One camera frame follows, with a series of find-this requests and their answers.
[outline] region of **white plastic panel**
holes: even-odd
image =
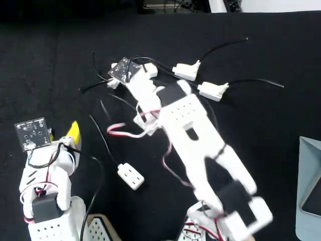
[[[32,241],[79,241],[86,206],[79,197],[72,197],[71,200],[72,207],[61,217],[28,225]],[[89,241],[87,228],[84,232],[84,241]]]
[[[110,241],[108,233],[99,218],[92,219],[88,227],[89,237],[91,241]]]

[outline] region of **wire connector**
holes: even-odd
[[[119,164],[117,173],[132,190],[137,190],[145,180],[144,177],[128,163]]]
[[[179,77],[182,77],[186,80],[194,81],[200,65],[201,62],[199,60],[196,61],[196,63],[193,65],[178,63],[176,67],[173,67],[173,72],[175,73],[175,75]]]
[[[200,91],[201,96],[219,102],[228,87],[229,83],[215,85],[209,82],[203,82],[202,84],[199,84],[197,89]]]
[[[144,66],[147,70],[147,73],[149,74],[149,78],[154,78],[158,75],[157,67],[152,63],[144,64]]]

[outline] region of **black fabric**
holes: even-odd
[[[92,212],[106,214],[123,240],[166,240],[177,236],[188,207],[196,202],[161,165],[166,136],[157,131],[138,140],[109,137],[115,158],[128,162],[145,183],[132,191],[117,175],[88,114],[101,98],[113,120],[130,121],[135,112],[101,86],[84,95],[78,87],[99,81],[91,61],[109,68],[124,56],[151,56],[167,65],[193,64],[222,42],[249,37],[209,56],[198,80],[223,84],[265,78],[284,89],[262,83],[231,86],[222,102],[211,101],[223,139],[238,154],[270,207],[274,221],[257,240],[296,240],[295,203],[299,136],[321,139],[321,32],[319,12],[290,14],[213,14],[127,16],[117,13],[101,21],[58,25],[0,24],[0,190],[1,240],[29,240],[18,186],[26,155],[14,123],[44,116],[56,136],[77,120],[82,150],[104,161],[106,183]],[[170,83],[173,79],[159,74]],[[123,88],[115,94],[133,102]],[[174,152],[169,166],[183,172]],[[99,169],[81,158],[71,177],[72,194],[88,205],[98,184]]]
[[[251,196],[247,193],[240,181],[234,181],[217,192],[221,200],[224,212],[231,214],[237,211],[246,226],[256,221],[256,218],[249,206]]]

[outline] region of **red wire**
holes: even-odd
[[[24,216],[24,221],[25,221],[26,223],[30,224],[30,223],[33,223],[33,222],[34,222],[34,219],[33,219],[33,218],[26,218],[26,217]]]
[[[205,232],[208,232],[211,236],[213,236],[215,239],[217,239],[217,241],[224,241],[223,240],[223,237],[221,235],[221,232],[220,230],[218,229],[218,226],[217,226],[217,220],[214,221],[215,222],[215,226],[216,226],[216,229],[217,229],[217,235],[215,235],[214,233],[212,233],[209,229],[207,229],[206,227],[202,226],[202,225],[198,225],[198,227],[200,227],[202,230],[204,230]],[[196,225],[195,223],[193,222],[186,222],[185,225]]]
[[[215,234],[213,234],[209,229],[207,229],[206,227],[199,225],[199,227],[204,230],[205,232],[208,232],[211,236],[213,236],[215,239],[217,239],[218,241],[223,241],[221,238],[217,237]]]
[[[195,234],[198,234],[198,235],[201,235],[200,232],[197,232],[195,230],[192,230],[192,229],[189,229],[189,228],[184,228],[183,231],[187,231],[187,232],[192,232],[192,233],[195,233]]]

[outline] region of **circuit board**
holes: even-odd
[[[118,79],[122,83],[126,83],[126,69],[129,63],[129,59],[126,57],[123,57],[115,67],[113,67],[111,70],[108,71],[108,74]],[[130,62],[130,66],[128,69],[128,78],[130,79],[132,76],[134,76],[139,70],[141,69],[141,65],[136,64],[134,62]]]
[[[15,124],[15,128],[24,152],[51,144],[43,117]]]

